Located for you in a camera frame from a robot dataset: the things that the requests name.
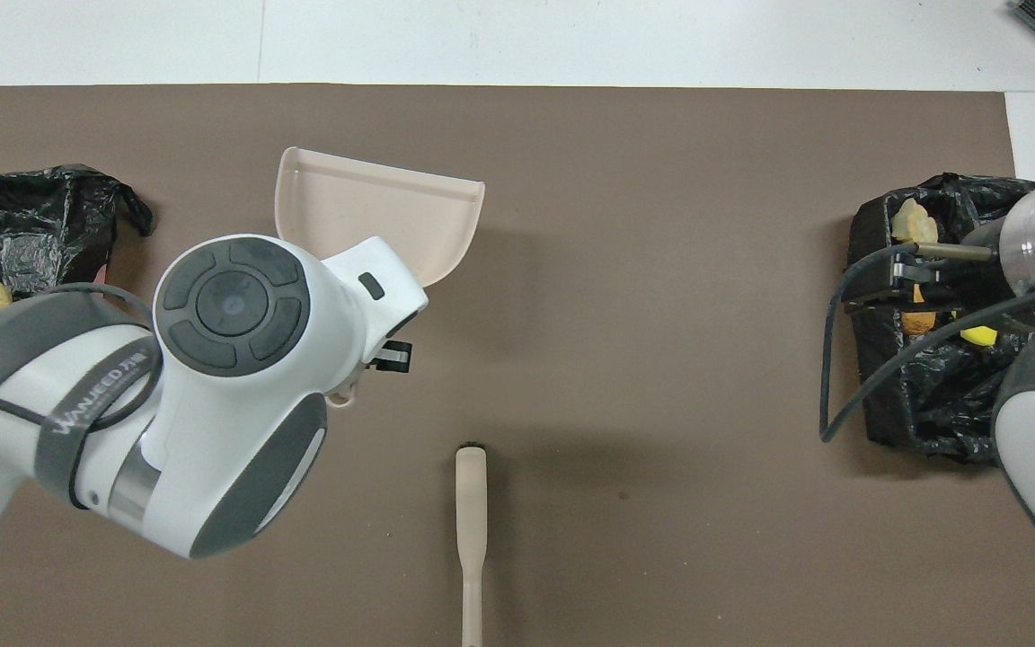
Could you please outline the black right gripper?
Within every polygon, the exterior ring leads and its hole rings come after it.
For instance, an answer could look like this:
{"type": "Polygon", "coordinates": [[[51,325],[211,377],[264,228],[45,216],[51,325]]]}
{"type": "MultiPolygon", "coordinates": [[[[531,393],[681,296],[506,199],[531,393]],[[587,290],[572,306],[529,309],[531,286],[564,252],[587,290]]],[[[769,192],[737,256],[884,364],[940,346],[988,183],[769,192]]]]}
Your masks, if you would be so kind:
{"type": "Polygon", "coordinates": [[[874,261],[842,292],[842,311],[916,306],[916,288],[927,292],[938,281],[938,267],[912,253],[894,253],[874,261]]]}

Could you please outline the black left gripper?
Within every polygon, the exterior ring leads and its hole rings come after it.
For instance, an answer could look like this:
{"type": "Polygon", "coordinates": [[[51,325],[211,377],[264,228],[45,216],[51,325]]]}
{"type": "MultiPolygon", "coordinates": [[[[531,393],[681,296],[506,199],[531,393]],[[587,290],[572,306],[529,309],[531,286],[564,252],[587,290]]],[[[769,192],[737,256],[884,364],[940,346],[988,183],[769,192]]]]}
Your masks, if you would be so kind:
{"type": "Polygon", "coordinates": [[[371,357],[368,367],[374,369],[374,371],[410,373],[413,360],[413,343],[392,340],[397,336],[403,327],[406,327],[419,314],[420,310],[411,312],[386,333],[382,342],[379,343],[381,348],[371,357]]]}

